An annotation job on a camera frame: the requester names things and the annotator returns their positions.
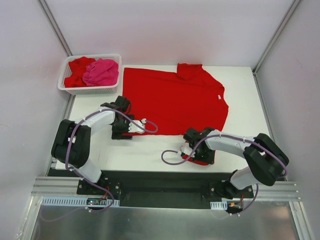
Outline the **white plastic basket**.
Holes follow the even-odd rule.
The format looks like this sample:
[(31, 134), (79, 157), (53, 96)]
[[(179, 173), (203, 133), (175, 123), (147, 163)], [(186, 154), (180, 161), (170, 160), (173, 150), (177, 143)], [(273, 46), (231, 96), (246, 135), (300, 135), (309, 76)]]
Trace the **white plastic basket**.
[[(73, 74), (73, 71), (71, 70), (69, 63), (71, 63), (74, 60), (78, 60), (82, 57), (86, 57), (88, 59), (95, 59), (96, 61), (99, 59), (115, 61), (118, 64), (119, 72), (116, 83), (107, 86), (67, 87), (65, 84), (65, 79), (69, 78)], [(117, 91), (117, 87), (120, 84), (121, 68), (122, 57), (117, 53), (72, 55), (67, 57), (62, 64), (62, 69), (58, 78), (57, 86), (59, 90), (66, 91), (71, 95), (113, 94)]]

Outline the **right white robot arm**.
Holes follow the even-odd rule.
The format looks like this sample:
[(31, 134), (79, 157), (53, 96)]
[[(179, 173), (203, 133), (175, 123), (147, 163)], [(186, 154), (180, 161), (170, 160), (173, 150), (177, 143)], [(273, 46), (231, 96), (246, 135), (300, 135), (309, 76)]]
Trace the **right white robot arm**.
[(237, 136), (206, 127), (202, 131), (189, 128), (183, 135), (185, 144), (181, 152), (186, 160), (212, 164), (216, 151), (222, 151), (245, 159), (247, 167), (232, 172), (227, 180), (213, 188), (216, 195), (233, 199), (246, 187), (263, 184), (273, 186), (288, 174), (289, 159), (266, 134)]

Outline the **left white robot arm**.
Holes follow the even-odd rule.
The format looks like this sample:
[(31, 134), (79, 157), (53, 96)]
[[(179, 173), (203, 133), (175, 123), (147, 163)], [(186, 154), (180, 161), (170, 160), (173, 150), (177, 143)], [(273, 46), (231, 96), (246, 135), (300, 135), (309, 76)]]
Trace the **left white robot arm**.
[(127, 135), (134, 119), (130, 110), (130, 100), (118, 96), (114, 102), (103, 103), (85, 118), (78, 121), (64, 119), (59, 124), (51, 156), (63, 163), (67, 170), (89, 180), (88, 188), (96, 195), (105, 191), (106, 182), (103, 172), (89, 158), (91, 136), (110, 125), (112, 140), (131, 140), (132, 137)]

